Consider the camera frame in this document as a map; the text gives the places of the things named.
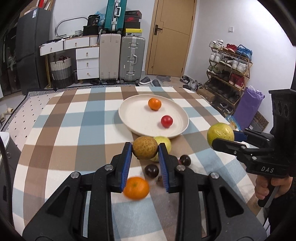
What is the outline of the dark plum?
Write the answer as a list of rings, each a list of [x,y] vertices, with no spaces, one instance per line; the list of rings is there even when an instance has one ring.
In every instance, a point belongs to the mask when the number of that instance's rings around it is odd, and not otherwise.
[[[154,164],[149,164],[145,167],[144,172],[149,178],[154,179],[159,175],[159,168]]]
[[[190,166],[191,165],[191,158],[188,155],[182,155],[179,158],[181,165]]]

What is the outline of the large orange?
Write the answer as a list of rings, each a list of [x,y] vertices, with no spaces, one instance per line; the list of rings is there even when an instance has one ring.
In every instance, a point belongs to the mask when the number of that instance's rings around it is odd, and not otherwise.
[[[127,179],[123,194],[132,200],[144,199],[149,194],[149,184],[141,177]]]

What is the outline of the brown longan fruit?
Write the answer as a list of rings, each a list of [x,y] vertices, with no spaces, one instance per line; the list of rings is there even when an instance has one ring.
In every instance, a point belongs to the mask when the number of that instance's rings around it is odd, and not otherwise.
[[[138,137],[132,144],[132,151],[137,159],[149,160],[157,154],[158,143],[152,137]]]

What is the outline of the purple bag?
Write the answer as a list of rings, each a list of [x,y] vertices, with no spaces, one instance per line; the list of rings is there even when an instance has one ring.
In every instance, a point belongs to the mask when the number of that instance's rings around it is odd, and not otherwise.
[[[254,89],[252,86],[246,87],[233,114],[242,131],[250,126],[264,98],[265,95],[259,90]]]

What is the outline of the red tomato on plate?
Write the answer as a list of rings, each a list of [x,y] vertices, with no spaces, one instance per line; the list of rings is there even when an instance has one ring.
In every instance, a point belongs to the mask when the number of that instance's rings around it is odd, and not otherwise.
[[[161,118],[161,124],[164,128],[169,128],[173,124],[173,119],[169,115]]]

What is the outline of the cream round plate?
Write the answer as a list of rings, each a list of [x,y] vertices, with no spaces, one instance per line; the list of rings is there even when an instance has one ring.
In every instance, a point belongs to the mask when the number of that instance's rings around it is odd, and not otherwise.
[[[152,110],[148,102],[151,98],[157,98],[162,106],[159,110]],[[174,138],[182,134],[189,125],[189,117],[185,110],[171,99],[151,95],[134,95],[125,99],[118,109],[121,121],[127,128],[139,136],[164,136]],[[165,128],[161,124],[163,116],[173,119],[170,127]]]

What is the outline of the checkered tablecloth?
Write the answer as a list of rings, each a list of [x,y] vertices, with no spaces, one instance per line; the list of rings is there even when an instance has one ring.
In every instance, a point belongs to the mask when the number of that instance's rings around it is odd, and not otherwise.
[[[259,213],[254,183],[208,143],[229,122],[196,93],[100,87],[32,97],[9,125],[24,143],[15,172],[15,230],[28,240],[211,240],[209,214]]]

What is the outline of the wooden shoe rack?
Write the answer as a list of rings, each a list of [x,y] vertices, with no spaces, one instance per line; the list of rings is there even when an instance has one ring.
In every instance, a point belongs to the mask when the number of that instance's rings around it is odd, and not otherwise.
[[[252,50],[241,44],[224,44],[223,40],[211,41],[209,48],[205,88],[217,97],[212,101],[214,107],[223,116],[232,115],[250,80]]]

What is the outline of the small orange on plate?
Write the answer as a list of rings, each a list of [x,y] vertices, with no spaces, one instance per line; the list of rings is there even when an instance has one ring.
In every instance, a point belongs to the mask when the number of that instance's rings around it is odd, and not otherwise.
[[[158,111],[162,106],[162,102],[157,98],[151,98],[148,101],[148,106],[151,110]]]

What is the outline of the woven laundry basket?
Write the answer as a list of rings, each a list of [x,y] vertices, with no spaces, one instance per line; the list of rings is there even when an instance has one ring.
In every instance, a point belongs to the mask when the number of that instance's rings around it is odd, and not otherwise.
[[[74,83],[70,57],[61,56],[58,61],[51,62],[50,67],[54,87],[66,88]]]

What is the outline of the wooden door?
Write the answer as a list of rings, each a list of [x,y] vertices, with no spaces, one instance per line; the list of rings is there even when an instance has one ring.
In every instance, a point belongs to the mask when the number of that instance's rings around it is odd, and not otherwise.
[[[180,77],[192,37],[196,1],[155,1],[145,71]]]

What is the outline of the silver suitcase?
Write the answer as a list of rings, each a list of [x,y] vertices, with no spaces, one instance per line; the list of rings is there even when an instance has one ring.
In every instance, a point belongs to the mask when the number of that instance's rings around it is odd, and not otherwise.
[[[119,60],[120,83],[139,83],[144,60],[145,38],[124,36]]]

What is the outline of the beige suitcase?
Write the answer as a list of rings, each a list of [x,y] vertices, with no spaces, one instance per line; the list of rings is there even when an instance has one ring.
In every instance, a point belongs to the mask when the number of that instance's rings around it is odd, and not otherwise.
[[[99,42],[99,78],[118,80],[120,59],[120,34],[102,34]]]

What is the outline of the white drawer desk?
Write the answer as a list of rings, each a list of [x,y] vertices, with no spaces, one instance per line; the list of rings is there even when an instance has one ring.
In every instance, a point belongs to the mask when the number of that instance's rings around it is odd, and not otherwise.
[[[67,39],[55,39],[42,44],[40,55],[74,50],[78,80],[99,78],[99,36],[82,36]]]

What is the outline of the teal suitcase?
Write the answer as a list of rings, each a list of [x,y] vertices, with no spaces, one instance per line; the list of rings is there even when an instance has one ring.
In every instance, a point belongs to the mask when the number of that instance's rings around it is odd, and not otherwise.
[[[121,34],[125,21],[127,0],[108,0],[103,29],[108,33]]]

